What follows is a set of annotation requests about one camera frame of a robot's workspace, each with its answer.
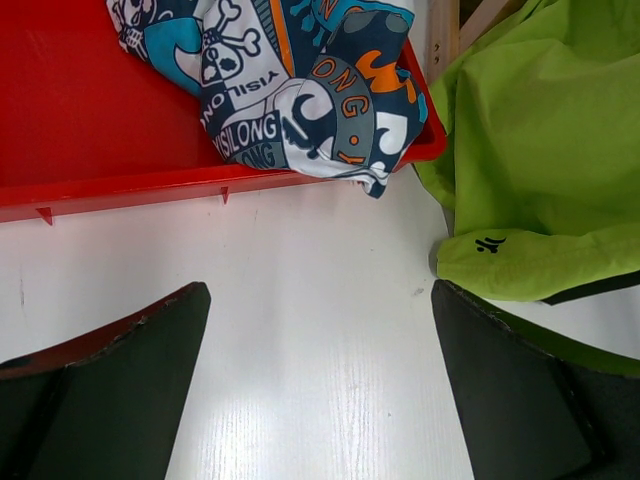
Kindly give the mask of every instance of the orange lettering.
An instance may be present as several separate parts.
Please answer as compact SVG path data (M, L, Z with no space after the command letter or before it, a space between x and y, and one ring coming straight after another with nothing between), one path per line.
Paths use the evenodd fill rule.
M329 20L333 9L336 8L339 1L340 0L322 0L320 8L318 8L318 13L321 14L325 20Z
M358 112L357 103L361 103L360 112ZM347 118L357 117L358 113L367 113L369 111L369 99L364 95L356 95L349 97L342 102L342 113Z
M395 63L390 63L383 67L373 66L373 62L375 62L380 55L382 55L382 52L379 50L372 50L360 57L360 60L356 63L356 68L360 70L364 78L367 80L373 79L373 82L371 82L371 91L374 93L390 93L406 88L409 102L416 103L418 94L416 93L415 86L409 78L400 81L396 73Z
M327 65L329 66L329 70L326 72L321 72L321 70ZM316 65L312 73L314 77L327 78L333 75L333 72L335 71L336 71L336 61L333 60L332 58L325 58L318 65Z
M340 158L340 160L342 160L343 162L347 162L349 165L361 165L366 160L365 157L350 157L343 152L338 152L338 158Z
M340 75L338 78L334 78L333 80L331 80L329 82L329 85L335 85L336 83L340 83L340 85L338 85L336 87L336 92L340 93L342 90L346 90L349 87L352 87L354 83L356 83L356 80L358 79L355 75L353 77L351 77L351 80L349 80L349 75L351 75L351 69L347 68L345 69L344 72L342 72L342 75Z

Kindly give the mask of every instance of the red edge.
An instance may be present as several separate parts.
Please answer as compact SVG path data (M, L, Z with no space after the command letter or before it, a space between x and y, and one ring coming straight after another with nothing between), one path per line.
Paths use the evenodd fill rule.
M428 143L414 143L398 169L408 163L434 160L446 148L446 135L429 94L420 63L409 42L401 62L425 93L429 116ZM53 225L56 215L161 203L324 181L288 171L260 171L243 165L222 165L145 175L0 188L0 222L41 218Z

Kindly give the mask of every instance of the red plastic shelf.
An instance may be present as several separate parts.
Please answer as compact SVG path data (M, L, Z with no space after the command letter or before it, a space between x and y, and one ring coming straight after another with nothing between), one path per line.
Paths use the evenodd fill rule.
M12 2L0 19L0 222L319 179L226 165L198 101L125 54L102 0ZM407 44L400 62L427 86ZM429 120L402 164L438 157Z

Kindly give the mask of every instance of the blue fabric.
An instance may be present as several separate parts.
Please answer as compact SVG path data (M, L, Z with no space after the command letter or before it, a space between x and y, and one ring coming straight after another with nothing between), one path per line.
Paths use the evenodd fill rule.
M396 66L409 8L366 0L107 6L127 52L199 97L201 123L227 162L359 181L379 197L427 120L424 93Z

